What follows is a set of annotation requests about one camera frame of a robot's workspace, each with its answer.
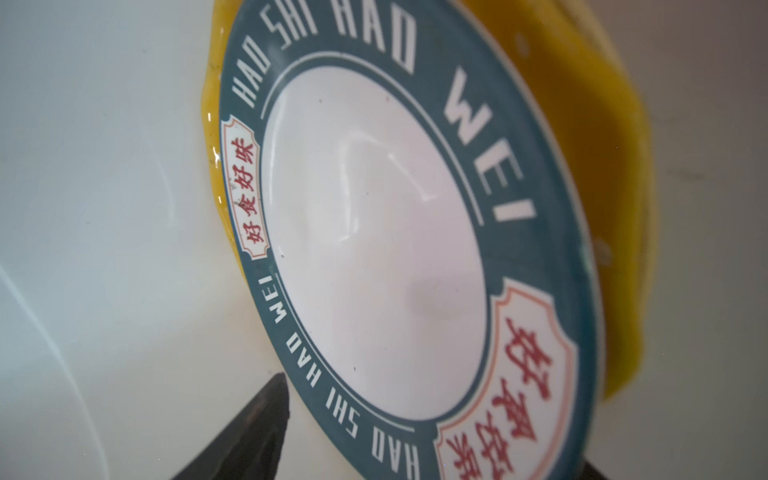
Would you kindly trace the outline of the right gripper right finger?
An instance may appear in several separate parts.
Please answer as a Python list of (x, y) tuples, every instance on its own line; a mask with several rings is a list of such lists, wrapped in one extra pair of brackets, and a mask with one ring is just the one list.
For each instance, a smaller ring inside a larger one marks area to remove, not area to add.
[(601, 473), (591, 462), (584, 461), (582, 471), (578, 477), (579, 480), (607, 480), (607, 477)]

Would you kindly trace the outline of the yellow polka dot plate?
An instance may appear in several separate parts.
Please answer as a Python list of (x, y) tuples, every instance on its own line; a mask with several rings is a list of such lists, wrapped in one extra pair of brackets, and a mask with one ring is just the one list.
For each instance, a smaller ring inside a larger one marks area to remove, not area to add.
[(637, 375), (658, 208), (648, 115), (584, 1), (436, 1), (522, 78), (565, 157), (590, 229), (602, 294), (601, 400)]

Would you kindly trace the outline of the white plate green lettered rim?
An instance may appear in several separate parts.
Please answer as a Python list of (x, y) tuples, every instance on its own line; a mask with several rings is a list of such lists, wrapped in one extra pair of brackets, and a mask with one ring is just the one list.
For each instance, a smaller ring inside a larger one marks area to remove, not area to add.
[(245, 1), (220, 158), (245, 279), (367, 479), (575, 479), (602, 312), (575, 187), (455, 1)]

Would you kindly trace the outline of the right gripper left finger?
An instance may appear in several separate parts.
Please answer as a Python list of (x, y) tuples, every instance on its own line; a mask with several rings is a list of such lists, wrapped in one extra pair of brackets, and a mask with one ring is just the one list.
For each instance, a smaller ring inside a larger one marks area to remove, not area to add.
[(175, 478), (273, 480), (289, 418), (287, 378), (277, 373)]

